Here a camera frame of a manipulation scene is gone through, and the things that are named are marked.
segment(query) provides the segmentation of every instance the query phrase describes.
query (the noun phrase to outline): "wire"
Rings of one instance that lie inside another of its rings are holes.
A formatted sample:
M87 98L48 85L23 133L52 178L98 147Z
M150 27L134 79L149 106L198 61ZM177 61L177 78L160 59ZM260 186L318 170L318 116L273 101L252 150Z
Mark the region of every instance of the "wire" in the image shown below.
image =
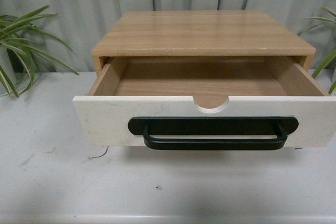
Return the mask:
M100 156L97 156L97 157L89 157L89 159L93 159L93 158L98 158L98 157L102 157L102 156L104 156L106 153L107 153L107 151L109 150L109 147L107 146L107 148L106 148L106 151L104 152L104 154L103 155L100 155Z

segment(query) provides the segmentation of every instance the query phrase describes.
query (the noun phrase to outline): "wooden side panel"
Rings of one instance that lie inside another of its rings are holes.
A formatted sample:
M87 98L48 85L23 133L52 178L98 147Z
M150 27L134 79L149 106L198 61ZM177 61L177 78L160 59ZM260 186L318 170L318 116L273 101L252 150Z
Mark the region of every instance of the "wooden side panel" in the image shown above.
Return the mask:
M88 95L114 95L126 66L127 60L124 58L110 58Z
M324 87L289 57L265 58L265 63L288 95L329 96Z
M96 71L97 76L100 74L109 58L110 57L107 56L93 57L94 69Z
M308 71L311 63L313 62L315 54L310 54L307 56L295 56L296 61L303 67L305 71Z
M287 147L323 147L336 131L336 97L229 97L204 109L192 97L75 97L73 103L94 145L144 146L128 130L135 116L295 116L298 129Z

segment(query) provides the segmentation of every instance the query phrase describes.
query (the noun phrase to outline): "green leaf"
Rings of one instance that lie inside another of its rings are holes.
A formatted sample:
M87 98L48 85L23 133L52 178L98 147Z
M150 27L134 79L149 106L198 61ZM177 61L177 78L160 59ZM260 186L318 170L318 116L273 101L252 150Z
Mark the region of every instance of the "green leaf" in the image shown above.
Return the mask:
M72 49L68 46L68 44L66 44L64 41L62 41L61 39L57 38L56 36L50 34L50 33L47 33L46 31L43 31L41 29L38 29L37 27L29 27L27 30L32 30L32 31L35 31L37 33L40 33L40 34L43 34L43 35L46 35L60 43L62 43L63 45L65 45L67 48L69 48L71 51Z
M9 44L5 44L5 43L3 43L3 42L1 42L0 47L8 48L8 49L10 49L10 50L12 50L12 51L14 51L14 52L16 52L16 53L18 53L18 54L21 54L21 55L25 55L25 54L26 54L26 53L23 52L21 49L19 49L19 48L17 48L17 47L14 47L14 46L12 46L12 45L9 45Z
M309 17L309 18L305 18L305 19L314 19L314 20L318 20L318 21L322 21L322 22L329 22L329 23L334 23L334 24L336 24L336 20L329 19L329 18Z
M2 72L0 71L0 82L2 83L2 85L4 86L7 94L11 97L11 91L9 90L9 85L7 83L7 81L5 80L5 77L3 76Z
M333 52L331 52L328 56L325 57L325 59L323 61L321 61L321 63L316 67L314 73L311 75L313 76L313 78L316 78L316 76L321 72L321 70L323 68L326 67L326 65L333 60L333 58L336 57L336 50L334 50Z
M16 52L14 52L14 53L16 54L17 58L19 59L19 61L23 65L23 67L26 69L26 72L27 72L27 74L29 76L29 80L30 80L29 86L31 86L34 82L34 77L35 77L34 70L32 68L32 64L30 64L30 67L28 68L25 61L24 61L24 58L21 55L17 54Z
M9 26L10 24L12 24L12 22L7 21L7 20L0 20L0 26L2 26L4 28L7 27L7 26Z
M41 57L42 59L44 59L46 62L48 62L51 66L53 66L55 68L56 71L58 71L59 69L55 66L55 64L49 60L47 57L45 57L44 55L38 54L36 53L36 55L38 55L39 57Z
M28 89L30 89L30 88L33 86L33 84L34 84L34 82L30 82L30 83L27 85L27 87L26 87L23 91L20 92L19 95L23 94L23 93L26 92Z
M33 10L33 11L29 12L29 13L26 13L25 15L22 15L21 17L16 18L16 19L14 20L14 22L21 21L21 20L24 20L24 19L33 17L33 16L35 16L36 14L38 14L38 13L44 11L44 10L47 9L48 7L49 7L49 5L45 5L45 6L41 7L41 8L38 8L38 9Z
M19 88L19 86L22 84L22 82L24 81L24 80L26 80L27 79L27 73L24 73L23 74L23 76L22 76L22 78L21 78L21 80L20 80L20 82L16 85L16 89L18 89ZM30 87L32 87L33 85L28 85L23 91L21 91L20 93L19 93L19 95L22 95L24 92L26 92Z
M322 9L336 18L336 13L333 10L331 10L327 7L322 7Z
M37 59L36 59L35 55L32 54L32 53L30 53L30 55L31 55L31 58L32 58L32 60L33 60L33 63L35 64L35 66L36 66L38 72L41 74L41 69L40 69L40 66L39 66L38 63L37 63Z
M27 48L30 48L32 51L35 51L35 52L37 52L37 53L39 53L39 54L41 54L41 55L44 55L45 57L47 57L47 58L49 58L49 59L51 59L51 60L53 60L53 61L55 61L55 62L57 62L57 63L59 63L59 64L61 64L61 65L63 65L63 66L65 66L66 68L68 68L69 70L71 70L72 72L74 72L75 74L79 74L78 72L76 72L75 70L73 70L73 68L71 68L71 67L68 66L67 64L63 63L63 62L60 61L59 59L57 59L57 58L51 56L51 55L48 54L47 52L44 52L44 51L42 51L42 50L40 50L40 49L37 49L37 48L35 48L35 47L31 47L31 46L28 46L28 45L27 45L26 47L27 47Z
M7 18L17 18L17 17L12 16L12 15L2 15L2 16L0 16L0 20L6 20Z
M19 97L18 93L16 92L15 86L13 85L12 81L10 80L10 78L8 77L8 75L6 74L5 70L1 67L1 65L0 65L0 72L1 72L1 79L3 81L6 81L8 83L8 85L10 86L10 88L12 89L14 95L16 97Z
M334 91L335 88L336 88L336 81L331 85L328 93L331 94Z
M12 22L11 25L9 25L6 28L2 29L1 32L3 33L4 31L15 29L18 26L23 25L23 24L28 23L28 22L33 21L33 20L37 20L37 19L41 19L41 18L46 18L46 17L51 17L51 16L55 16L55 15L56 14L42 14L42 15L37 15L37 16L34 16L34 17L22 19L22 20L19 20L19 21L16 21L16 22Z
M315 27L318 27L318 26L322 26L322 24L319 24L319 25L315 25L315 26L309 27L308 29L306 29L306 30L304 30L304 31L302 31L302 32L300 32L300 33L298 33L298 35L300 36L301 34L307 32L307 31L309 31L309 30L311 30L311 29L313 29L313 28L315 28Z
M2 43L2 41L9 41L9 42L18 42L18 41L28 41L28 42L32 42L32 43L36 43L36 41L32 40L32 39L26 39L26 38L20 38L20 37L12 37L12 38L8 38L8 39L0 39L0 43Z
M0 36L0 39L1 38L6 38L6 37L9 37L11 36L12 34L15 34L17 33L18 31L21 31L21 30L27 30L27 28L30 27L30 25L26 25L26 26L20 26L18 28L15 28L15 29L12 29L11 31L7 32L7 33L4 33Z

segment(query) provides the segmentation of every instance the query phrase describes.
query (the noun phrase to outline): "open drawer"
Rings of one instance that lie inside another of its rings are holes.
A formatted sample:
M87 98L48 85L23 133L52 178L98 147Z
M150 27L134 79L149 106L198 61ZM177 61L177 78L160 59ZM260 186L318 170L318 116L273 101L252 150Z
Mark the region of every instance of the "open drawer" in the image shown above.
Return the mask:
M314 53L257 10L126 13L93 49L98 78L73 103L95 145L326 146L336 98L307 74Z
M174 128L165 135L182 135L177 129L182 125L190 132L204 127L205 134L224 139L222 135L247 135L245 128L255 131L259 122L265 124L260 118L295 118L298 125L292 127L297 128L289 129L293 132L287 132L285 146L299 147L326 146L336 130L336 98L291 57L111 57L88 96L75 97L73 102L88 139L96 145L143 146L144 121L130 122L139 117L154 120L153 128ZM170 126L167 121L155 122L166 117L177 121ZM233 118L240 124L216 123L211 132L209 123L178 121L186 118ZM282 123L296 124L295 120ZM229 133L223 131L225 126ZM141 129L136 132L131 127ZM261 127L264 133L256 135L278 135ZM162 135L158 132L151 129L152 134Z

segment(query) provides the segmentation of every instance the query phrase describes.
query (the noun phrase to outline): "light wood grain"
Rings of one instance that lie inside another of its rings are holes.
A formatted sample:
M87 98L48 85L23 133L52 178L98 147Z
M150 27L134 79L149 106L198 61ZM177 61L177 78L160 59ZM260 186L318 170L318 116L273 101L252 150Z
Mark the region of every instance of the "light wood grain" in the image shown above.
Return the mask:
M94 57L93 58L94 69L96 70L97 77L99 76L99 74L103 70L103 67L107 63L109 58L111 58L111 57L102 56L102 57Z
M218 63L225 63L225 62L264 62L264 57L260 56L207 56L207 57L199 57L199 56L162 56L162 57L126 57L128 62L131 63L195 63L198 62L200 64L206 62L218 62Z
M127 60L110 58L98 75L88 95L113 95L127 66Z
M305 71L308 71L310 68L311 63L313 62L315 54L310 54L307 56L294 56L296 62L298 62Z
M301 65L289 57L265 58L268 68L288 95L329 96L326 90Z
M191 95L215 108L229 95L287 94L260 62L129 62L114 95Z
M303 56L315 49L261 11L125 14L92 50L106 56Z

